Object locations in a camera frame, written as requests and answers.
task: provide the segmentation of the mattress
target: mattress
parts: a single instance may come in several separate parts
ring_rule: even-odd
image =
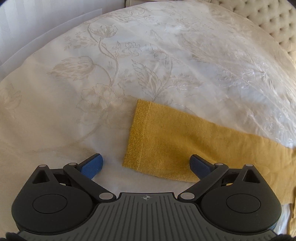
[[[206,2],[145,3],[71,29],[0,82],[0,235],[17,231],[10,207],[39,164],[101,153],[93,180],[115,195],[190,187],[122,167],[137,99],[294,148],[295,76],[264,30]]]

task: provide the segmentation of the white floral bedspread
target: white floral bedspread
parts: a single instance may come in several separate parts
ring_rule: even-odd
[[[121,166],[138,98],[295,147],[295,77],[268,33],[215,4],[146,3],[73,28],[0,83],[1,236],[39,164],[101,153],[94,180],[116,195],[191,185]]]

